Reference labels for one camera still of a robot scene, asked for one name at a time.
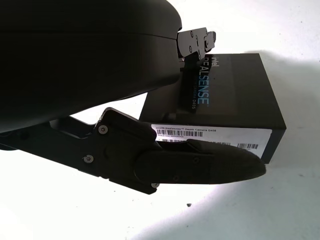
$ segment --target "black box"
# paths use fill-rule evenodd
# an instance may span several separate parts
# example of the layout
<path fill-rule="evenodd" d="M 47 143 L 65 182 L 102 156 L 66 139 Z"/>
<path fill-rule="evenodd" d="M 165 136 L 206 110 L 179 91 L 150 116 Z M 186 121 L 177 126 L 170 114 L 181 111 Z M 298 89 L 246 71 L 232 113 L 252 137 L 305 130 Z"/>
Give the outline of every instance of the black box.
<path fill-rule="evenodd" d="M 180 79 L 149 92 L 140 120 L 158 141 L 233 145 L 268 164 L 286 125 L 258 53 L 207 54 Z"/>

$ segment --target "barcode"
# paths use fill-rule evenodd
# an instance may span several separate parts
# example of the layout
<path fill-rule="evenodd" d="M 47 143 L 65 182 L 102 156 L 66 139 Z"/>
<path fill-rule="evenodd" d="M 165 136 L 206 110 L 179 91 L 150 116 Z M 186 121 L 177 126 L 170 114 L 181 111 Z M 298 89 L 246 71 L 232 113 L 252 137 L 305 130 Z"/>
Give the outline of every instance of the barcode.
<path fill-rule="evenodd" d="M 161 141 L 163 142 L 169 142 L 169 143 L 179 143 L 179 142 L 183 142 L 185 140 L 177 140 L 177 139 L 162 139 Z"/>
<path fill-rule="evenodd" d="M 221 144 L 221 145 L 231 145 L 231 142 L 221 142 L 221 141 L 214 141 L 215 144 Z"/>
<path fill-rule="evenodd" d="M 257 149 L 258 148 L 258 144 L 253 144 L 253 143 L 238 143 L 238 148 L 241 149 Z"/>
<path fill-rule="evenodd" d="M 182 130 L 162 130 L 157 129 L 156 133 L 158 135 L 168 135 L 177 137 L 203 137 L 202 131 L 182 131 Z"/>

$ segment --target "white surface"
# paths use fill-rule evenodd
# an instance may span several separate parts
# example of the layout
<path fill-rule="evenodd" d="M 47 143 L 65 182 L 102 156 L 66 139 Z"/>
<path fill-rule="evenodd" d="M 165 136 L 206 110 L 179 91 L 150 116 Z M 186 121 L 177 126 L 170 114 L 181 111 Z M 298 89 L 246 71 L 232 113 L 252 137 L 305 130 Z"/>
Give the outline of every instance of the white surface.
<path fill-rule="evenodd" d="M 207 142 L 221 143 L 254 153 L 259 158 L 264 154 L 265 148 L 272 133 L 271 129 L 213 127 L 213 126 L 186 126 L 152 124 L 157 133 L 156 140 L 185 141 L 195 139 Z"/>
<path fill-rule="evenodd" d="M 259 52 L 287 131 L 267 174 L 144 195 L 20 151 L 0 153 L 0 240 L 319 240 L 320 1 L 172 0 L 215 53 Z M 144 95 L 111 103 L 139 117 Z M 95 122 L 106 106 L 77 116 Z"/>

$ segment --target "product label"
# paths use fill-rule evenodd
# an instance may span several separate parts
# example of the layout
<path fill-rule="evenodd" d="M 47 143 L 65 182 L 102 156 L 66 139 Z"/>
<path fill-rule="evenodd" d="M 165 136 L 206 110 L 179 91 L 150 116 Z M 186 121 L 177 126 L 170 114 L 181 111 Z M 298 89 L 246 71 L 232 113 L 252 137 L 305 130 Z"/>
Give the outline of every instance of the product label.
<path fill-rule="evenodd" d="M 157 141 L 174 143 L 195 139 L 242 148 L 254 153 L 259 158 L 262 157 L 272 133 L 271 129 L 240 127 L 168 124 L 152 124 L 151 127 L 157 133 Z"/>

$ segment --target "metal bracket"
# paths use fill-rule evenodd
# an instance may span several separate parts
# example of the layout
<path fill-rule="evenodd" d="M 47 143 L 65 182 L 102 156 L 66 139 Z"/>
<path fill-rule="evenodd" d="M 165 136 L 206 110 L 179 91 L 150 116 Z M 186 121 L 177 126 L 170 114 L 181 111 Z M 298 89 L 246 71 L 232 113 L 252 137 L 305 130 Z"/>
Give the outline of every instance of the metal bracket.
<path fill-rule="evenodd" d="M 190 31 L 182 31 L 177 36 L 177 48 L 179 58 L 188 58 L 196 55 L 198 60 L 215 47 L 216 33 L 208 32 L 207 28 L 198 28 Z"/>

